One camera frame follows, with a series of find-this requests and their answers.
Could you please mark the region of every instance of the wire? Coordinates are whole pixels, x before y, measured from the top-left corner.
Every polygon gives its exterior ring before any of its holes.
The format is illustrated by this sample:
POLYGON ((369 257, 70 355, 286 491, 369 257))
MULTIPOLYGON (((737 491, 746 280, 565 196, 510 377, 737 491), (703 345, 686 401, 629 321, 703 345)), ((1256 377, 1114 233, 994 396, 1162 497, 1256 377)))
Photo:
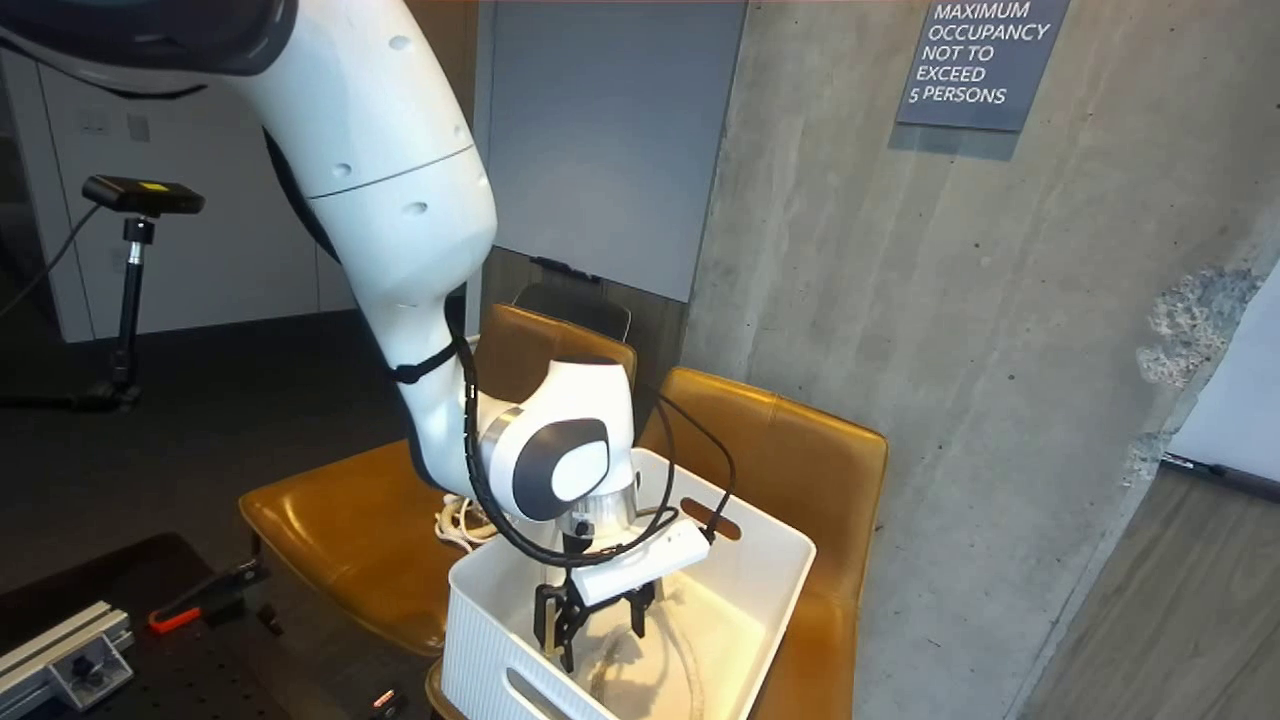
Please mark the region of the wire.
POLYGON ((650 393, 658 401, 655 408, 658 408, 658 424, 662 424, 662 438, 666 438, 666 463, 675 463, 671 461, 675 456, 675 430, 671 430, 671 419, 666 419, 662 408, 671 408, 684 424, 692 424, 722 456, 722 470, 727 470, 722 485, 718 485, 722 491, 718 491, 718 503, 711 509, 711 520, 703 526, 703 536, 711 545, 717 526, 722 520, 722 509, 737 497, 737 461, 733 461, 727 442, 707 424, 701 424, 684 404, 675 404, 671 396, 662 396, 655 388, 643 388, 643 393, 650 393))
POLYGON ((435 513, 435 541, 474 552, 492 541, 492 523, 474 515, 470 499, 445 497, 445 509, 435 513))
POLYGON ((11 294, 5 300, 0 321, 5 321, 8 312, 17 312, 17 306, 57 271, 57 265, 66 257, 66 249, 76 244, 76 234, 85 233, 85 224, 89 224, 94 212, 99 212, 99 204, 93 204, 93 207, 70 224, 64 249, 57 249, 57 257, 38 266, 38 275, 31 275, 19 291, 11 291, 11 294))
POLYGON ((671 430, 671 414, 662 404, 655 404, 655 414, 662 424, 666 436, 666 485, 662 485, 662 499, 655 503, 658 513, 671 503, 671 486, 675 486, 675 430, 671 430))

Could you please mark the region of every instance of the table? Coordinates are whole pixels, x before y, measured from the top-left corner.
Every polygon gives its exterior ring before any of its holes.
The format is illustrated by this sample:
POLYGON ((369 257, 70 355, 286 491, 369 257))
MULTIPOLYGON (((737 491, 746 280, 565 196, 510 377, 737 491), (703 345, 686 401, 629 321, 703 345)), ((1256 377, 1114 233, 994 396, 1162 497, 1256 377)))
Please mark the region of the table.
MULTIPOLYGON (((173 634, 153 634, 145 617, 210 567, 180 536, 146 536, 46 581, 0 596, 0 647, 17 647, 64 617, 107 601, 129 612, 136 645, 125 653, 130 679, 94 702, 89 716, 259 716, 259 720, 341 720, 341 702, 307 679, 299 660, 273 639, 256 618, 229 618, 216 629, 191 625, 173 634)), ((29 720, 76 716, 44 702, 29 720)))

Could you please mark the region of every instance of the white plastic container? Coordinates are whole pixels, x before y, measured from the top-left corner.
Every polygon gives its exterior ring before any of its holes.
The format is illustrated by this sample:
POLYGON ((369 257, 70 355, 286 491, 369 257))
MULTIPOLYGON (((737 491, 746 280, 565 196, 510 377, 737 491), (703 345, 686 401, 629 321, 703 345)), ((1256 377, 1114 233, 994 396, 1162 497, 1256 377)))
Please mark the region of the white plastic container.
MULTIPOLYGON (((634 447, 641 509, 662 491, 666 461, 634 447)), ((718 486, 675 469, 671 503, 718 503, 718 486)), ((746 716, 791 618, 810 541, 727 499, 739 541, 662 581, 643 639, 613 604, 570 639, 575 673, 536 653, 533 586, 548 567, 492 541, 449 571, 445 696, 474 720, 498 716, 746 716)))

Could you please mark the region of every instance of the floor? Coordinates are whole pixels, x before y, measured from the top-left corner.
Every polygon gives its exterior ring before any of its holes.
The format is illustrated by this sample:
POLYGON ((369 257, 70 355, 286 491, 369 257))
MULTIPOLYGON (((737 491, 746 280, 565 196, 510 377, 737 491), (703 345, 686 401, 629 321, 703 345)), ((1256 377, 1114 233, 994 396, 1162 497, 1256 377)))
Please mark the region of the floor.
POLYGON ((1162 469, 1024 716, 1280 716, 1280 503, 1162 469))
MULTIPOLYGON (((64 347, 31 306, 0 314, 0 404, 94 381, 102 347, 64 347)), ((232 567, 247 554, 239 491, 403 436, 352 314, 145 338, 140 382, 129 410, 0 408, 0 592, 155 533, 180 533, 208 565, 232 567)), ((286 571, 252 601, 274 604, 281 645, 352 716, 389 684, 417 696, 417 660, 286 571)))

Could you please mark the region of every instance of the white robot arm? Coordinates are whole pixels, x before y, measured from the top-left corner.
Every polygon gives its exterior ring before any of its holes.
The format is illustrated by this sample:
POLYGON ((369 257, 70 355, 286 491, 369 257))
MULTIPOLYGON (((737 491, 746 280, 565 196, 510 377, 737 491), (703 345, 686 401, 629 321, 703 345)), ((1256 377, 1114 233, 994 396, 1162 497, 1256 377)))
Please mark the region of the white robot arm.
MULTIPOLYGON (((180 71, 239 92, 398 377, 425 477, 474 497, 468 377, 445 300, 484 265, 496 207, 403 0, 0 0, 0 40, 99 84, 180 71)), ((551 363, 533 401, 481 396, 474 414, 498 509, 560 520, 593 497, 594 541, 634 536, 629 499, 594 503, 634 479, 618 369, 551 363)))

